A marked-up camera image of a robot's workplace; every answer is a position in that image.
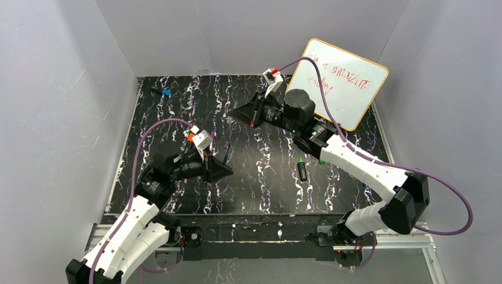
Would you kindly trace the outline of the black ballpoint pen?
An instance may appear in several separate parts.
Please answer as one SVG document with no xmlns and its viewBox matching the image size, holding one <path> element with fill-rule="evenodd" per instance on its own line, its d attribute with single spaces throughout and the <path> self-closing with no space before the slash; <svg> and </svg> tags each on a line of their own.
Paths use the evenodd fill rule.
<svg viewBox="0 0 502 284">
<path fill-rule="evenodd" d="M 229 155 L 230 155 L 230 151 L 231 151 L 231 144 L 228 144 L 225 155 L 224 155 L 223 164 L 227 164 L 228 159 L 229 159 Z"/>
</svg>

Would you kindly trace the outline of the orange black highlighter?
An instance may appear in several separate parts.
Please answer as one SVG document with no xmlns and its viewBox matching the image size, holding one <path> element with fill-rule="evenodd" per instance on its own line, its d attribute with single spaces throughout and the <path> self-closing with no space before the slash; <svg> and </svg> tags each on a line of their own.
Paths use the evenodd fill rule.
<svg viewBox="0 0 502 284">
<path fill-rule="evenodd" d="M 194 142 L 193 142 L 193 137 L 195 136 L 194 133 L 189 133 L 187 138 L 186 138 L 186 143 L 188 145 L 188 147 L 191 147 L 194 145 Z"/>
</svg>

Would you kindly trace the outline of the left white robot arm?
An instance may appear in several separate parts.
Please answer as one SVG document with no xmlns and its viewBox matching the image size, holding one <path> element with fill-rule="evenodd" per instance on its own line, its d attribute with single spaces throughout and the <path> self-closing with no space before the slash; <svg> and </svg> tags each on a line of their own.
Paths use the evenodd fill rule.
<svg viewBox="0 0 502 284">
<path fill-rule="evenodd" d="M 157 153 L 134 188 L 132 204 L 82 260 L 66 267 L 69 283 L 126 283 L 131 274 L 169 241 L 180 221 L 161 212 L 179 180 L 200 177 L 214 183 L 233 174 L 230 166 L 208 150 L 172 155 Z"/>
</svg>

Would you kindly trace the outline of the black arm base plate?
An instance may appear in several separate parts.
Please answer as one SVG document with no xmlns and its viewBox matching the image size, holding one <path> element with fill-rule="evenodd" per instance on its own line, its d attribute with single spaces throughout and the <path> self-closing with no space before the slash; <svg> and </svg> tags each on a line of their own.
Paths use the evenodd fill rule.
<svg viewBox="0 0 502 284">
<path fill-rule="evenodd" d="M 370 234 L 345 243 L 335 235 L 340 214 L 171 214 L 178 233 L 159 253 L 186 261 L 212 259 L 340 260 L 357 265 L 374 245 Z"/>
</svg>

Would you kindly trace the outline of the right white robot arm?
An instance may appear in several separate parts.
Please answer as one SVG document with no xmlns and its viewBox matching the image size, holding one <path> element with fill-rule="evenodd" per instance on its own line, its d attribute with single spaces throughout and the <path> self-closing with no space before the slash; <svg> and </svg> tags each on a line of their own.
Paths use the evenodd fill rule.
<svg viewBox="0 0 502 284">
<path fill-rule="evenodd" d="M 351 243 L 383 229 L 410 234 L 429 204 L 427 177 L 385 166 L 374 156 L 365 159 L 367 152 L 343 141 L 340 131 L 314 115 L 315 107 L 301 89 L 288 91 L 283 104 L 262 91 L 228 115 L 251 128 L 266 122 L 292 132 L 294 144 L 304 153 L 337 166 L 380 196 L 377 204 L 347 212 L 332 230 L 335 240 Z"/>
</svg>

